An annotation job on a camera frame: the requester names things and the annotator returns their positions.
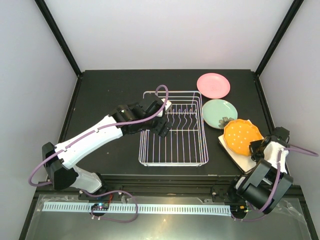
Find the white square plate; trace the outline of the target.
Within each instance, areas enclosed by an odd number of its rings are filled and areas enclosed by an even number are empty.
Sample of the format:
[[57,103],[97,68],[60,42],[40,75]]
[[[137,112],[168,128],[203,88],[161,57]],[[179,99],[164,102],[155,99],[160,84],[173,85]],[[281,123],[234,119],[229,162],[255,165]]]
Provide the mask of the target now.
[[250,156],[239,155],[229,149],[224,141],[223,135],[218,137],[218,141],[232,161],[244,174],[248,174],[257,165],[257,163],[253,161]]

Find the orange dotted scalloped plate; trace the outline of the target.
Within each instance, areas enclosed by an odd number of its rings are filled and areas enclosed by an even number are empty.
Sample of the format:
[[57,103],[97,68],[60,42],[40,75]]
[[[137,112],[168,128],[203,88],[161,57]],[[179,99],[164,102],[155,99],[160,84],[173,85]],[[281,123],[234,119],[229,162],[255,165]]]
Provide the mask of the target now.
[[238,155],[250,156],[251,142],[263,139],[258,127],[250,120],[232,120],[224,127],[223,140],[226,146]]

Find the white wire dish rack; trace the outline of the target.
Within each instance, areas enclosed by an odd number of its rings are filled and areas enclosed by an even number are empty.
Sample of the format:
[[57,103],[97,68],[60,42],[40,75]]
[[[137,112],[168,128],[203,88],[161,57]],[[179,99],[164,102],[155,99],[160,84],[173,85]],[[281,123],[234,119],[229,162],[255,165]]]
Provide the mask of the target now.
[[200,167],[209,161],[203,101],[199,91],[170,91],[166,137],[140,133],[139,162],[146,167]]

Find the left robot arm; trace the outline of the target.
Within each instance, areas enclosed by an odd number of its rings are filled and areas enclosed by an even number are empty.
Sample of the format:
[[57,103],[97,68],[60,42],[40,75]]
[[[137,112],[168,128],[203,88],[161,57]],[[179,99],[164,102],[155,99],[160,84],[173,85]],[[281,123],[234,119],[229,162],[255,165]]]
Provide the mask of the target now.
[[97,124],[70,140],[43,145],[42,156],[50,159],[44,168],[53,188],[60,191],[72,187],[90,193],[97,200],[103,199],[108,188],[102,176],[78,167],[77,163],[125,135],[149,130],[164,138],[172,128],[166,117],[171,108],[169,100],[149,95],[139,102],[117,106]]

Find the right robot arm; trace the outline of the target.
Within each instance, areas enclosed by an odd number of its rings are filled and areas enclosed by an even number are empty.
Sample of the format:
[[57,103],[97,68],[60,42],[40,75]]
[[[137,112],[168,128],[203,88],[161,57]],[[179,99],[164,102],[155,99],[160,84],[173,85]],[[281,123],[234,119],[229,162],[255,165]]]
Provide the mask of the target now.
[[248,174],[232,181],[233,185],[227,189],[230,200],[244,199],[265,215],[274,209],[293,184],[285,167],[289,136],[289,130],[276,127],[264,139],[249,144],[249,153],[256,165]]

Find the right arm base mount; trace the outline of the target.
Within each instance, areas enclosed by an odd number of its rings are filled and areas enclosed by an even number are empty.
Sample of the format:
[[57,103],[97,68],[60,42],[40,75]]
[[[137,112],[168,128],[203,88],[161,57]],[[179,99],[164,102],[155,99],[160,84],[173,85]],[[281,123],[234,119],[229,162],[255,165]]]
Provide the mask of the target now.
[[225,182],[213,184],[210,188],[210,196],[212,201],[217,203],[245,203],[245,200],[236,193],[236,189]]

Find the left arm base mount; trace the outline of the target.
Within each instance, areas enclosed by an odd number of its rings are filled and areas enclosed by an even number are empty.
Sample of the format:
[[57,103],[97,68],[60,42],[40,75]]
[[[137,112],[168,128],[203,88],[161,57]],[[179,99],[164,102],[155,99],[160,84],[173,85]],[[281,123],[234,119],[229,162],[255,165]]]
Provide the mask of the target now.
[[113,197],[115,195],[119,196],[119,190],[123,190],[123,185],[122,184],[107,184],[106,186],[103,186],[101,189],[97,190],[96,192],[92,193],[92,195],[101,195],[107,192],[112,192],[112,191],[116,191],[115,193],[111,193],[108,195],[104,195],[104,196],[98,196],[98,197],[92,197],[89,196],[87,194],[85,194],[85,192],[83,190],[77,190],[77,195],[78,195],[78,199],[79,200],[85,200],[85,201],[102,201],[102,202],[107,202],[110,200],[110,196],[112,195]]

